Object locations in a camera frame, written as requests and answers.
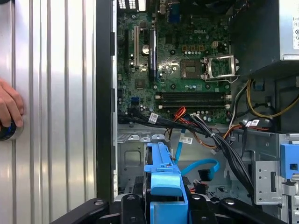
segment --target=blue plastic bracket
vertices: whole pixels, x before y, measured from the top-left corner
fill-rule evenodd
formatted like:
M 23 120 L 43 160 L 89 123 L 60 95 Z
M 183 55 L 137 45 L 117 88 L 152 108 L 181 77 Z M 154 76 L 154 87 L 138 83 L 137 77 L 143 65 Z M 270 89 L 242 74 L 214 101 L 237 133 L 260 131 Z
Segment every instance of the blue plastic bracket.
M 171 159 L 164 143 L 148 143 L 152 150 L 152 165 L 145 165 L 144 171 L 151 173 L 152 195 L 180 197 L 178 201 L 150 203 L 150 224 L 187 224 L 188 199 L 181 172 Z

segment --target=white cable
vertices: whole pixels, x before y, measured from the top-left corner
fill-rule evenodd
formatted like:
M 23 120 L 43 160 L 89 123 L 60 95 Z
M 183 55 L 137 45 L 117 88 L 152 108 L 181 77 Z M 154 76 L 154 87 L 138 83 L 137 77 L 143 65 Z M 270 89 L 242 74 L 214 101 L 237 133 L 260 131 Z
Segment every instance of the white cable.
M 247 87 L 247 84 L 238 92 L 238 94 L 235 97 L 234 108 L 233 108 L 233 116 L 232 116 L 232 119 L 231 119 L 231 121 L 229 123 L 229 127 L 228 128 L 232 127 L 234 119 L 235 119 L 235 116 L 236 116 L 236 108 L 237 108 L 236 101 L 239 98 L 239 96 L 241 95 L 241 93 L 245 90 L 246 87 Z

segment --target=blue drive bracket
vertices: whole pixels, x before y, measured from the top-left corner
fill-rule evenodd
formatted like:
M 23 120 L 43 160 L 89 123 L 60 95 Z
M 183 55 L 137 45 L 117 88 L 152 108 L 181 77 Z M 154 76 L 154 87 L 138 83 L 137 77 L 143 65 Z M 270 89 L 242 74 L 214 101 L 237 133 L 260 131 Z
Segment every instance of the blue drive bracket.
M 281 176 L 285 179 L 291 179 L 293 174 L 299 174 L 299 145 L 281 144 Z
M 152 150 L 153 162 L 145 165 L 144 171 L 151 173 L 151 195 L 173 197 L 173 201 L 150 202 L 150 223 L 187 224 L 188 199 L 180 170 L 164 143 L 148 143 L 148 148 Z

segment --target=black plastic frame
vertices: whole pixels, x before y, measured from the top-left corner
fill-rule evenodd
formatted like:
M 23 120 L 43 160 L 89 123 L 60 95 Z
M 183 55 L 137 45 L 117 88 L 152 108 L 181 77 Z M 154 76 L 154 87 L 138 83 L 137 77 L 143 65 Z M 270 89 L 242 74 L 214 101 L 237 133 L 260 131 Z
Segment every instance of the black plastic frame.
M 112 183 L 112 0 L 96 1 L 96 176 L 97 197 L 111 202 Z

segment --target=ram slot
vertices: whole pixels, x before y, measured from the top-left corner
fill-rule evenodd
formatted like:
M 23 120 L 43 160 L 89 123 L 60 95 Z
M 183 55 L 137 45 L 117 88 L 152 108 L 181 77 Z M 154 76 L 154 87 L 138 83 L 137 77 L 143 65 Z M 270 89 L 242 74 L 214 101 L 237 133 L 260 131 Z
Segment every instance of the ram slot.
M 139 66 L 139 26 L 134 26 L 134 66 Z
M 159 109 L 225 108 L 225 93 L 221 92 L 160 92 L 156 95 Z

